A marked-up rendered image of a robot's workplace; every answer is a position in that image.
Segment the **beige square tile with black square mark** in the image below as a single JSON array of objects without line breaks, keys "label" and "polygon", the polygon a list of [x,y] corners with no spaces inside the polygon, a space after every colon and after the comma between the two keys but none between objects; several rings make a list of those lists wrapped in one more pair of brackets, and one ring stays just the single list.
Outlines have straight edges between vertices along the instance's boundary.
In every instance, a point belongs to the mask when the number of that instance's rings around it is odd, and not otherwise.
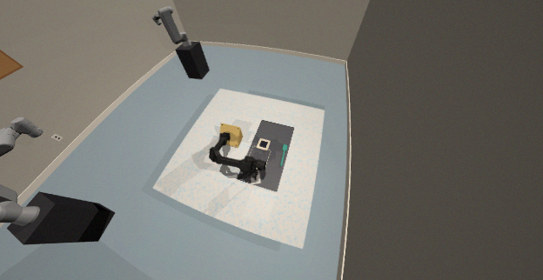
[{"label": "beige square tile with black square mark", "polygon": [[268,150],[270,142],[271,141],[269,141],[269,140],[265,140],[263,138],[260,138],[256,148],[261,149],[261,150]]}]

